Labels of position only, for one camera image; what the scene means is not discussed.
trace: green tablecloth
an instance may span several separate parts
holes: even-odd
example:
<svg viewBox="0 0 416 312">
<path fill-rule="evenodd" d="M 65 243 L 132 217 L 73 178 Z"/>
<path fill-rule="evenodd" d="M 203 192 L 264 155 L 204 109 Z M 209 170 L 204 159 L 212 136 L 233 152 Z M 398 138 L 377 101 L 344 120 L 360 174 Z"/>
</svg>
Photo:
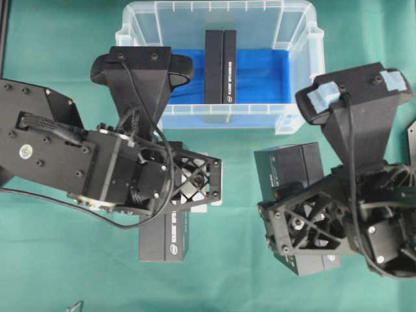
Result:
<svg viewBox="0 0 416 312">
<path fill-rule="evenodd" d="M 114 44 L 128 1 L 13 0 L 5 77 L 50 86 L 74 99 L 87 128 L 114 124 L 108 90 L 90 82 L 94 59 Z M 326 70 L 370 62 L 401 69 L 415 88 L 415 1 L 313 1 L 325 31 Z M 405 130 L 415 102 L 402 105 L 386 159 L 407 158 Z M 63 311 L 411 311 L 415 282 L 380 278 L 362 257 L 343 268 L 297 278 L 267 250 L 253 151 L 318 141 L 326 173 L 339 164 L 318 127 L 291 136 L 272 130 L 167 131 L 194 151 L 224 160 L 224 204 L 190 218 L 181 264 L 137 262 L 137 230 L 27 198 L 0 196 L 0 310 Z M 14 179 L 10 187 L 64 198 Z"/>
</svg>

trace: black plastic part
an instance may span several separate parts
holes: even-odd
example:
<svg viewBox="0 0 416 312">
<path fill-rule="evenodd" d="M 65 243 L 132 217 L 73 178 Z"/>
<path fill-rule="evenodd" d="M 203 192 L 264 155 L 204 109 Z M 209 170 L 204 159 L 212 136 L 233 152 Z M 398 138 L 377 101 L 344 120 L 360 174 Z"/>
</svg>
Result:
<svg viewBox="0 0 416 312">
<path fill-rule="evenodd" d="M 132 88 L 129 76 L 121 64 L 130 69 L 135 86 L 155 124 L 173 89 L 187 84 L 193 77 L 192 60 L 183 55 L 172 55 L 170 47 L 112 47 L 99 56 L 91 68 L 91 80 L 107 85 L 120 117 L 136 107 L 142 116 L 139 133 L 151 137 L 151 125 Z"/>
<path fill-rule="evenodd" d="M 330 109 L 317 114 L 307 96 L 320 85 L 335 82 L 342 86 L 342 94 L 348 93 L 354 119 L 357 170 L 383 165 L 383 157 L 396 109 L 413 97 L 406 78 L 407 90 L 388 91 L 384 81 L 374 83 L 375 77 L 385 68 L 380 63 L 369 64 L 349 70 L 326 73 L 315 78 L 313 85 L 296 93 L 296 102 L 308 123 L 321 125 L 322 133 L 332 145 L 344 165 L 348 166 L 348 111 L 343 96 L 332 103 Z"/>
</svg>

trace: robotic arm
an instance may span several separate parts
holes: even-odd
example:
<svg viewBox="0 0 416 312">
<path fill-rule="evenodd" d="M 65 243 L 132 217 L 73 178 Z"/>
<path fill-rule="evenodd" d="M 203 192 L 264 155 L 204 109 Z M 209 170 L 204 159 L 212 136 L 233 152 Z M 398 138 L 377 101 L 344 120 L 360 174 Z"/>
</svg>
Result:
<svg viewBox="0 0 416 312">
<path fill-rule="evenodd" d="M 277 186 L 276 200 L 259 204 L 276 256 L 359 253 L 383 276 L 416 276 L 415 168 L 384 161 L 396 109 L 412 97 L 380 63 L 318 76 L 296 94 L 343 165 L 303 190 Z"/>
<path fill-rule="evenodd" d="M 1 79 L 0 185 L 19 176 L 63 190 L 78 205 L 0 192 L 51 200 L 119 228 L 220 202 L 221 160 L 168 142 L 157 127 L 174 88 L 192 75 L 192 61 L 169 47 L 112 47 L 93 64 L 91 79 L 109 87 L 120 121 L 116 127 L 101 123 L 97 131 L 84 129 L 70 98 Z M 124 226 L 94 210 L 141 221 Z"/>
</svg>

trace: screw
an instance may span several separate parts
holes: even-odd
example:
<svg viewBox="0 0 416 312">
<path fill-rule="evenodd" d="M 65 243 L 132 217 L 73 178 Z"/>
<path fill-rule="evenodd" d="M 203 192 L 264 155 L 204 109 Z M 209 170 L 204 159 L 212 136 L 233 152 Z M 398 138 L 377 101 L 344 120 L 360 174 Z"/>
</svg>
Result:
<svg viewBox="0 0 416 312">
<path fill-rule="evenodd" d="M 292 226 L 295 230 L 300 231 L 303 226 L 304 226 L 305 222 L 303 222 L 302 220 L 295 218 L 292 221 Z"/>
<path fill-rule="evenodd" d="M 283 250 L 283 253 L 288 254 L 289 253 L 289 247 L 287 247 L 286 245 L 283 245 L 281 247 L 281 249 Z"/>
<path fill-rule="evenodd" d="M 84 154 L 89 154 L 90 153 L 90 148 L 88 148 L 87 146 L 84 146 L 82 148 L 82 151 L 83 151 Z"/>
<path fill-rule="evenodd" d="M 381 263 L 383 263 L 383 262 L 384 262 L 384 257 L 383 257 L 382 255 L 379 255 L 379 256 L 377 257 L 377 263 L 381 264 Z"/>
<path fill-rule="evenodd" d="M 84 176 L 84 172 L 82 172 L 81 170 L 77 170 L 77 171 L 75 171 L 75 175 L 77 177 L 83 177 Z"/>
<path fill-rule="evenodd" d="M 376 85 L 378 85 L 378 84 L 380 84 L 380 83 L 382 83 L 383 82 L 383 78 L 382 78 L 382 76 L 380 76 L 380 75 L 377 75 L 375 78 L 374 78 L 374 84 L 376 84 Z"/>
<path fill-rule="evenodd" d="M 340 85 L 339 85 L 339 90 L 340 90 L 341 92 L 346 92 L 346 86 L 345 86 L 345 84 L 340 84 Z"/>
</svg>

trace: black box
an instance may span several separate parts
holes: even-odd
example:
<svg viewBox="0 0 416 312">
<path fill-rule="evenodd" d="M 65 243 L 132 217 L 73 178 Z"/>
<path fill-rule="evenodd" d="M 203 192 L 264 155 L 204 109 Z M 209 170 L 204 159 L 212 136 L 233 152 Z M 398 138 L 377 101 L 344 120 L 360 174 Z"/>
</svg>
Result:
<svg viewBox="0 0 416 312">
<path fill-rule="evenodd" d="M 204 104 L 234 104 L 237 93 L 237 32 L 205 32 Z M 209 123 L 227 124 L 229 114 L 204 116 Z"/>
<path fill-rule="evenodd" d="M 237 92 L 237 32 L 224 31 L 222 53 L 222 103 L 235 104 Z"/>
<path fill-rule="evenodd" d="M 172 211 L 158 216 L 139 228 L 138 238 L 139 261 L 183 261 L 189 247 L 189 212 Z"/>
<path fill-rule="evenodd" d="M 223 31 L 205 32 L 205 104 L 222 104 L 223 38 Z"/>
<path fill-rule="evenodd" d="M 304 188 L 324 177 L 319 146 L 315 143 L 276 146 L 254 152 L 263 200 L 275 200 L 274 189 L 300 182 Z M 341 266 L 337 255 L 292 255 L 275 253 L 299 276 L 314 274 Z"/>
</svg>

